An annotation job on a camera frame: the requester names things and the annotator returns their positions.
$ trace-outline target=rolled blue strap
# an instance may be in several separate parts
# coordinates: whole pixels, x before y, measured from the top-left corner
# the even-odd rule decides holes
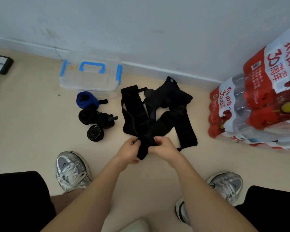
[[[99,107],[98,99],[95,96],[93,96],[92,93],[88,91],[78,93],[77,98],[76,98],[76,103],[82,109],[87,108],[92,105],[95,105],[97,107],[96,109],[98,109]]]

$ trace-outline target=black shorts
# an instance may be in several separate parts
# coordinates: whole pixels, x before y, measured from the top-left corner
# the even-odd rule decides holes
[[[55,216],[40,174],[36,171],[0,174],[0,231],[40,231]]]

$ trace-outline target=water bottle pack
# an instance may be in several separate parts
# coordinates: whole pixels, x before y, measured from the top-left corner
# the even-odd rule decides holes
[[[290,150],[290,29],[210,93],[209,135]]]

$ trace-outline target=plastic box lid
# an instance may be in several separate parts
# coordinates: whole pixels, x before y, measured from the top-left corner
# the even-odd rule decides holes
[[[66,89],[112,93],[120,85],[122,65],[118,57],[70,51],[60,72]]]

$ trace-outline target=tile floor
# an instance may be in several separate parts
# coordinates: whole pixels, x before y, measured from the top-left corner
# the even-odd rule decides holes
[[[61,194],[55,160],[60,152],[73,150],[87,160],[96,176],[129,138],[122,131],[121,97],[101,105],[99,111],[112,113],[119,120],[106,130],[102,141],[91,142],[86,136],[88,127],[77,118],[77,91],[59,85],[61,61],[4,49],[0,49],[0,55],[15,60],[8,75],[0,75],[0,173],[36,170],[51,195]],[[121,88],[137,84],[156,89],[162,83],[124,74]],[[199,141],[197,147],[182,153],[204,179],[222,170],[240,174],[244,189],[239,202],[251,185],[290,191],[290,154],[211,139],[207,133],[209,91],[179,87],[193,96],[187,109]],[[178,145],[174,130],[167,136]],[[120,175],[103,231],[118,231],[141,217],[147,218],[158,232],[191,231],[174,214],[175,202],[181,196],[175,171],[156,156],[147,156]]]

